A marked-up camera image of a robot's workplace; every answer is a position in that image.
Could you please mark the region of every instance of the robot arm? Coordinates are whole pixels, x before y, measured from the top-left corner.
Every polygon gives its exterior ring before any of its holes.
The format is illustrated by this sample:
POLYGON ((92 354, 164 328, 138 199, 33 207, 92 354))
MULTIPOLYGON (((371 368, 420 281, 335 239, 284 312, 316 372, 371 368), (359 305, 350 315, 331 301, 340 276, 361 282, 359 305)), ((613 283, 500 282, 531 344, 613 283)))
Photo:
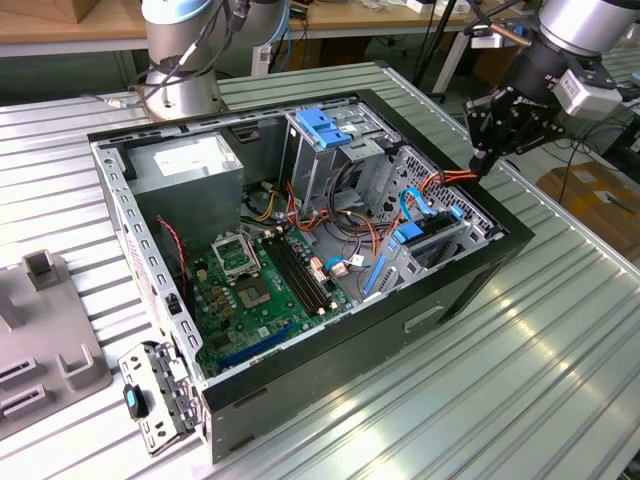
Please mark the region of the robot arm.
POLYGON ((499 157, 556 140, 570 118, 607 118, 623 96, 601 55, 639 13, 640 0, 550 0, 500 85, 464 106, 471 170, 486 175, 499 157))
POLYGON ((150 73, 141 103, 155 118, 221 109, 214 64, 229 46, 271 43, 289 19, 285 0, 143 0, 150 73))

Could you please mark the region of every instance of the slotted aluminum table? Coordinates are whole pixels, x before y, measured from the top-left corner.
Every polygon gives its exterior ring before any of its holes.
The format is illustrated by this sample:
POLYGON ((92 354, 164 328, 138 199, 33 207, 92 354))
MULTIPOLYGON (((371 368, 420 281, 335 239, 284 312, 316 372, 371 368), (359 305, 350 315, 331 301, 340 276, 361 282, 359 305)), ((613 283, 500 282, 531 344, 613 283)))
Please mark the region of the slotted aluminum table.
MULTIPOLYGON (((457 123, 374 64, 221 87, 231 108, 372 88, 461 165, 471 152, 457 123)), ((536 238, 463 314, 220 464, 195 436, 150 459, 117 359, 155 335, 85 139, 148 120, 85 99, 0 119, 0 267, 60 252, 115 376, 0 442, 0 478, 615 478, 640 448, 640 274, 502 164, 483 184, 536 238)))

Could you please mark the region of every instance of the open computer tower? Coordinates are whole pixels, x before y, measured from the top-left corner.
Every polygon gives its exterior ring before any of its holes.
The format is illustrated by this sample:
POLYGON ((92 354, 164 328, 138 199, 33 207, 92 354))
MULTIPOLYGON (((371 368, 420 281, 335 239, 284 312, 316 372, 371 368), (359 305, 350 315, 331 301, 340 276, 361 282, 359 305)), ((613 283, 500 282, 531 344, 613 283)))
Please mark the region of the open computer tower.
POLYGON ((449 321, 533 236, 371 91, 89 139, 158 333, 120 359, 151 455, 242 448, 449 321))

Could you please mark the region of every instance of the workbench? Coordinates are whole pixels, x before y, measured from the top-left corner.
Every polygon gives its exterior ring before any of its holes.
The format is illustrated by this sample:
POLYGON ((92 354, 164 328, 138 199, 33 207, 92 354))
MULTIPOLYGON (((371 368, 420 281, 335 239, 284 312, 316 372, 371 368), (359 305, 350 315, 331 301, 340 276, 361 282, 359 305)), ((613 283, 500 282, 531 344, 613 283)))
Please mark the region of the workbench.
MULTIPOLYGON (((375 64, 220 85, 232 109, 371 88, 460 165, 471 155, 459 124, 375 64)), ((0 267, 61 253, 114 375, 0 442, 3 478, 614 479, 640 448, 640 272, 498 163, 482 185, 536 237, 462 314, 219 464, 196 436, 149 458, 117 359, 155 333, 85 137, 148 120, 78 98, 0 119, 0 267)))
MULTIPOLYGON (((488 10, 498 4, 498 0, 487 0, 482 8, 488 10)), ((497 16, 517 17, 519 15, 511 10, 497 16)), ((454 15, 445 31, 459 32, 473 18, 473 13, 454 15)), ((358 0, 345 4, 314 2, 309 5, 306 38, 424 33, 429 19, 429 13, 418 14, 403 6, 374 11, 358 0)), ((440 16, 434 15, 432 32, 439 22, 440 16)), ((304 35, 302 22, 292 20, 289 27, 292 39, 304 35)), ((0 11, 0 57, 146 48, 145 24, 138 0, 101 0, 77 25, 0 11)), ((267 73, 269 61, 260 60, 268 59, 269 53, 269 46, 254 48, 253 75, 267 73)))

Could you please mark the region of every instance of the green circuit board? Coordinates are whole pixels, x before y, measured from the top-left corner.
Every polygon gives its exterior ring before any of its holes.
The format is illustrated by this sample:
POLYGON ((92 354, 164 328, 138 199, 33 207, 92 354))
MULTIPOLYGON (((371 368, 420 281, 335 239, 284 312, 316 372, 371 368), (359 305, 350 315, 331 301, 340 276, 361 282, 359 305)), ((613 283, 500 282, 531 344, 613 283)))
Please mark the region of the green circuit board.
MULTIPOLYGON (((313 256, 299 232, 288 232, 285 239, 307 258, 313 256)), ((263 248, 261 240, 254 240, 252 246, 261 266, 260 275, 238 279, 235 285, 227 283, 213 250, 189 262, 196 290, 194 321, 204 342, 197 360, 206 375, 220 373, 227 366, 225 359, 233 358, 238 352, 246 353, 247 349, 256 348, 260 342, 270 342, 272 344, 266 349, 272 348, 334 318, 351 306, 349 298, 338 286, 329 291, 319 285, 336 308, 327 309, 322 315, 308 315, 263 248), (247 302, 262 303, 247 308, 247 302)), ((227 268, 234 268, 246 260, 237 246, 219 253, 227 268)), ((305 269, 312 272, 309 266, 305 269)))

